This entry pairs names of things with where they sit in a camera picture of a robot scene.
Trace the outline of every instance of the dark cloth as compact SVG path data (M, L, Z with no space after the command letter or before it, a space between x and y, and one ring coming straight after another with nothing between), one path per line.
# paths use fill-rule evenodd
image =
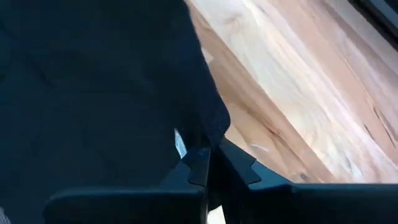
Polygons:
M229 126L182 0L0 0L0 207L43 223L55 192L158 184Z

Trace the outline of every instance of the wooden floor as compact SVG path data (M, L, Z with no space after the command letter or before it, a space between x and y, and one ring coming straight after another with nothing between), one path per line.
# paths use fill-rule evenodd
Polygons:
M345 0L187 0L227 137L294 182L398 182L398 53Z

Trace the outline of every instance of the wooden board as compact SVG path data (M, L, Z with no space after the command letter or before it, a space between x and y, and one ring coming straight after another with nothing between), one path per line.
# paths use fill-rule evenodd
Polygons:
M227 138L295 182L398 181L398 54L351 5L187 3Z

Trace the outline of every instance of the dark blue fabric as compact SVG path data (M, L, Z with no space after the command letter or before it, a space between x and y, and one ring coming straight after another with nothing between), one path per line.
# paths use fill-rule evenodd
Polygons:
M0 0L0 207L13 224L70 187L158 184L218 144L228 112L181 0Z

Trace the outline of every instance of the white label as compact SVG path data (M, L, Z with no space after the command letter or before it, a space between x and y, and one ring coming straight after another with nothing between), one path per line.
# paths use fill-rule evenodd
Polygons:
M4 214L4 210L0 207L0 224L11 224L10 220Z
M178 133L176 129L174 129L174 139L175 139L175 148L177 149L182 159L187 154L187 148L185 147L184 141L182 140L180 133Z

